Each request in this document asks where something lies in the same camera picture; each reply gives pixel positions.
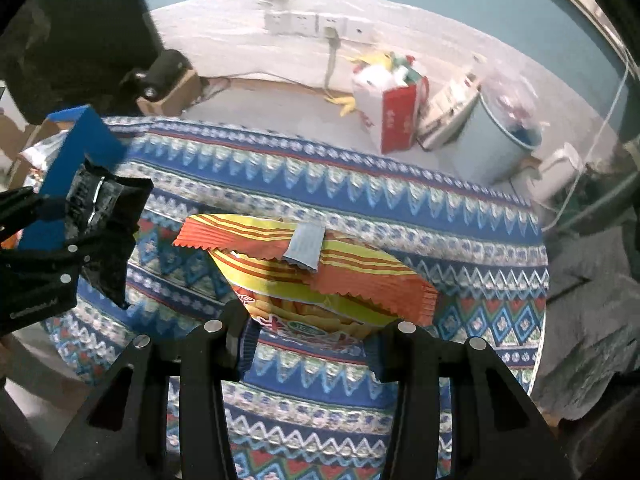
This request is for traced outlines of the red yellow striped snack bag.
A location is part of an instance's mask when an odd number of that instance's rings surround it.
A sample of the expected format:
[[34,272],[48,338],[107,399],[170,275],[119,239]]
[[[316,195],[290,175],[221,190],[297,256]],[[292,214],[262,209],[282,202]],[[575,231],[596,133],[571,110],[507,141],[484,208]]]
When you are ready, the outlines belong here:
[[318,224],[192,214],[174,240],[201,249],[255,321],[337,349],[390,322],[429,326],[438,292],[388,252]]

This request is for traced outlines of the silver foil snack bag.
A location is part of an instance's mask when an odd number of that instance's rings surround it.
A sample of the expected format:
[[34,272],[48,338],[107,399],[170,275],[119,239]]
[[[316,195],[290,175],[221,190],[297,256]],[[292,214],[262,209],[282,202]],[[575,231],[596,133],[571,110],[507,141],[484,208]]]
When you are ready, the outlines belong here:
[[52,162],[58,157],[58,153],[66,140],[67,132],[63,131],[43,139],[21,152],[21,158],[28,162],[32,168],[46,172]]

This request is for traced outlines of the blue cardboard box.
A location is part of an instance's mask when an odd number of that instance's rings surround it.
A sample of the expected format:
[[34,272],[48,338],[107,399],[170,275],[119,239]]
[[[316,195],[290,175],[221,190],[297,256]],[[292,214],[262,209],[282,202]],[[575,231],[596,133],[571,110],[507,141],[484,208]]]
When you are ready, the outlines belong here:
[[[90,105],[66,108],[51,113],[40,125],[39,131],[53,132],[62,122],[70,128],[58,154],[44,175],[38,193],[52,198],[65,198],[77,170],[86,158],[94,164],[113,172],[126,154],[125,144],[120,142],[106,123]],[[18,250],[55,250],[64,243],[62,220],[37,220],[27,228],[20,228]]]

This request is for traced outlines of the patterned blue tablecloth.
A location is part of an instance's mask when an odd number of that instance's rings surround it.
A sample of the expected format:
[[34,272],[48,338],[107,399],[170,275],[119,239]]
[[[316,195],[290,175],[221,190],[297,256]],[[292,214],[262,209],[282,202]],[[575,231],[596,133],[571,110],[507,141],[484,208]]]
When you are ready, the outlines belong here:
[[530,390],[547,251],[521,197],[396,160],[241,126],[112,117],[122,177],[153,183],[127,264],[127,307],[86,282],[44,324],[98,382],[138,335],[175,340],[239,300],[262,326],[222,387],[242,479],[376,479],[397,399],[363,341],[404,318],[484,339]]

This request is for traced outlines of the black spotlight on box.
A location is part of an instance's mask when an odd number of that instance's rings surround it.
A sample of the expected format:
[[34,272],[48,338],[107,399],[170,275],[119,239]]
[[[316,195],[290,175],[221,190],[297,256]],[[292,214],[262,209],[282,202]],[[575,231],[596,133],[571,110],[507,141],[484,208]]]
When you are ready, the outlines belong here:
[[160,52],[147,70],[142,68],[130,70],[119,85],[135,96],[157,102],[168,96],[168,93],[191,68],[191,63],[180,51],[167,49]]

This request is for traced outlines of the black softbox light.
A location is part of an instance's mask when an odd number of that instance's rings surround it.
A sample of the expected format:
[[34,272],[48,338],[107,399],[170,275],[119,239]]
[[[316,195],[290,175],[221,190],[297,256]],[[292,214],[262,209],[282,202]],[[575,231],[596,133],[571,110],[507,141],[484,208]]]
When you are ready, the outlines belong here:
[[89,104],[137,116],[137,76],[160,54],[145,0],[1,0],[1,78],[31,124]]

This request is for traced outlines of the white electric kettle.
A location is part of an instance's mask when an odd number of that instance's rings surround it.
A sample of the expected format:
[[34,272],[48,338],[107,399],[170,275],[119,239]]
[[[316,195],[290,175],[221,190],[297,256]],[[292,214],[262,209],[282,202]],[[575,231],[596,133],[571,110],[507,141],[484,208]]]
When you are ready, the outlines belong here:
[[570,185],[582,169],[582,158],[570,143],[565,142],[542,162],[523,167],[510,177],[518,195],[537,204],[546,204],[553,196]]

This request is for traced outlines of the light blue waste bin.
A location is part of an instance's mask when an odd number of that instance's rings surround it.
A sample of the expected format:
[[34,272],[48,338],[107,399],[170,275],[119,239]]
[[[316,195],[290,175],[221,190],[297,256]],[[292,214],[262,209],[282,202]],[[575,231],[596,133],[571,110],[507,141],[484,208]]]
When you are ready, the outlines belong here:
[[494,104],[481,93],[454,142],[451,163],[462,180],[491,185],[513,174],[541,141],[536,122],[518,122],[496,113]]

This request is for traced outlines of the white carton leaning on bin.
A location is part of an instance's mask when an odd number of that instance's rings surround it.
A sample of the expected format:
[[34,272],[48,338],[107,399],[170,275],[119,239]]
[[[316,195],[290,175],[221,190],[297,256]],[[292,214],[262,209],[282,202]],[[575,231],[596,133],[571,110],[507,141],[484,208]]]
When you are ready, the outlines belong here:
[[426,152],[449,143],[469,119],[479,97],[477,74],[472,70],[457,74],[428,101],[416,129],[416,143]]

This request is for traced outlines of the red white paper bag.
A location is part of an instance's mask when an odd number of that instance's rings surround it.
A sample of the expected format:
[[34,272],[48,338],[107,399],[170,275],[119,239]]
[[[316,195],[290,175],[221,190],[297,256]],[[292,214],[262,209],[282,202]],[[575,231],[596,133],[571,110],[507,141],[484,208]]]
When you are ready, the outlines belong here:
[[412,148],[430,95],[425,68],[414,56],[387,53],[385,61],[361,63],[352,72],[352,92],[363,129],[380,154]]

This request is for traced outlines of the banana peel on floor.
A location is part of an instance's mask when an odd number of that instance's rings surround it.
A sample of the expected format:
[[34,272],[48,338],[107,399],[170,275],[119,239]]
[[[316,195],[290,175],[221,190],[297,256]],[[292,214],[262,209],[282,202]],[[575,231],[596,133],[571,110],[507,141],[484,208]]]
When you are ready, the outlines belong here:
[[326,102],[341,107],[340,116],[345,117],[348,114],[352,114],[356,110],[357,103],[354,96],[332,96],[327,93],[324,96]]

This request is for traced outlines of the white wall socket strip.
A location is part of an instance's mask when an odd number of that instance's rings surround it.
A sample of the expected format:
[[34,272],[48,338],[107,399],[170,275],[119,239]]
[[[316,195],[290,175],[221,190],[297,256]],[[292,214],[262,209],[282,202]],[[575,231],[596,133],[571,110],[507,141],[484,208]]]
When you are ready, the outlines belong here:
[[264,21],[266,31],[273,35],[323,39],[336,35],[340,39],[358,42],[358,44],[373,44],[375,40],[375,27],[372,22],[342,14],[267,11]]

